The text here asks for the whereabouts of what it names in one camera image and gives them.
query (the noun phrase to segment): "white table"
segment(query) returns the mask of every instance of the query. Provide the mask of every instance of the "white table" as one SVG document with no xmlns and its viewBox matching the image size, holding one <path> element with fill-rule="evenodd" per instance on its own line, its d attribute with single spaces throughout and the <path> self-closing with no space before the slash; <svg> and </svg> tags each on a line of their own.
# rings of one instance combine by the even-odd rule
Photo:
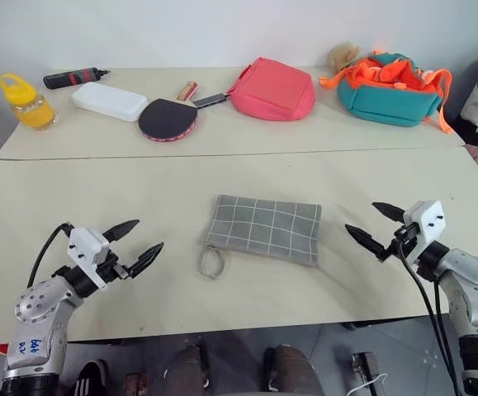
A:
<svg viewBox="0 0 478 396">
<path fill-rule="evenodd" d="M 0 159 L 167 157 L 256 153 L 308 153 L 363 149 L 456 147 L 464 142 L 422 123 L 403 128 L 360 120 L 338 102 L 336 91 L 317 84 L 328 73 L 303 68 L 317 92 L 313 112 L 304 120 L 257 120 L 235 110 L 230 101 L 199 111 L 195 129 L 173 143 L 146 139 L 137 123 L 77 108 L 70 95 L 77 87 L 43 89 L 59 113 L 59 123 L 35 132 L 19 125 L 0 150 Z M 188 80 L 200 86 L 194 99 L 225 92 L 241 68 L 115 69 L 100 81 L 147 96 L 174 98 Z"/>
<path fill-rule="evenodd" d="M 228 253 L 219 280 L 201 276 L 197 263 L 219 193 L 320 203 L 319 268 Z M 343 226 L 388 243 L 399 225 L 371 203 L 407 208 L 422 199 L 443 202 L 441 242 L 478 255 L 478 167 L 463 148 L 0 161 L 0 342 L 9 338 L 32 262 L 66 220 L 105 230 L 140 219 L 113 245 L 127 264 L 166 243 L 139 278 L 88 299 L 70 324 L 71 340 L 425 314 L 400 262 L 380 264 Z M 37 280 L 69 263 L 65 243 L 56 239 Z"/>
</svg>

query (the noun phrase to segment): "black paddle rubber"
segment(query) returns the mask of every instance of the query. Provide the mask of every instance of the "black paddle rubber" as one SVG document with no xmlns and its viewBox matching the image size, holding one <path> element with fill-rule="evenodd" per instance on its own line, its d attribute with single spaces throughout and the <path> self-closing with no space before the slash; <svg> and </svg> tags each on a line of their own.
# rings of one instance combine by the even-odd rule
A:
<svg viewBox="0 0 478 396">
<path fill-rule="evenodd" d="M 138 124 L 147 138 L 168 142 L 180 139 L 188 133 L 196 121 L 197 114 L 196 107 L 157 99 L 145 107 Z"/>
</svg>

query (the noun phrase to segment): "gray floor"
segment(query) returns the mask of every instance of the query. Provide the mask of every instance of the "gray floor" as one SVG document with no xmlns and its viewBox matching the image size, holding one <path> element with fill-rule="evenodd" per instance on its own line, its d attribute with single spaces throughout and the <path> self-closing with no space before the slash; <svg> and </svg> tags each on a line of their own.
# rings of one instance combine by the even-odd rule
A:
<svg viewBox="0 0 478 396">
<path fill-rule="evenodd" d="M 457 340 L 445 319 L 460 372 Z M 344 396 L 360 384 L 351 371 L 351 355 L 359 351 L 373 351 L 381 370 L 388 373 L 384 383 L 387 395 L 452 395 L 427 317 L 352 331 L 339 324 L 318 324 L 146 337 L 121 345 L 70 344 L 61 382 L 71 385 L 86 361 L 101 358 L 110 368 L 111 395 L 122 394 L 126 374 L 146 370 L 152 385 L 150 394 L 156 396 L 160 394 L 163 369 L 174 353 L 201 340 L 210 353 L 214 394 L 258 390 L 264 350 L 283 343 L 297 347 L 310 358 L 328 396 Z M 2 365 L 0 356 L 0 380 Z M 355 394 L 369 392 L 364 389 Z"/>
</svg>

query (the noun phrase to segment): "orange liquid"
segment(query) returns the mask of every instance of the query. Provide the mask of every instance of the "orange liquid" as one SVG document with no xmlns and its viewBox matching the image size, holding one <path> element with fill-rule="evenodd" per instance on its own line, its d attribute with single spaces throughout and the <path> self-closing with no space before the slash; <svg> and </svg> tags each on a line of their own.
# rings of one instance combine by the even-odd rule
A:
<svg viewBox="0 0 478 396">
<path fill-rule="evenodd" d="M 25 126 L 29 126 L 35 130 L 42 130 L 50 126 L 55 119 L 54 109 L 45 101 L 33 110 L 20 112 L 14 111 L 15 116 Z"/>
</svg>

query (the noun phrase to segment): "bottle handle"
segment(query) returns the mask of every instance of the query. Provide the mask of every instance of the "bottle handle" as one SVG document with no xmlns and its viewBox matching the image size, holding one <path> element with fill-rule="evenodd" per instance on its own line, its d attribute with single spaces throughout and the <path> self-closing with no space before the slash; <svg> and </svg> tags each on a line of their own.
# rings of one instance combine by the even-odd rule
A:
<svg viewBox="0 0 478 396">
<path fill-rule="evenodd" d="M 6 88 L 9 87 L 9 85 L 6 84 L 6 80 L 14 80 L 18 83 L 18 85 L 28 86 L 30 85 L 25 79 L 18 77 L 16 74 L 13 73 L 4 73 L 2 76 L 0 76 L 0 88 L 3 91 L 6 91 Z"/>
</svg>

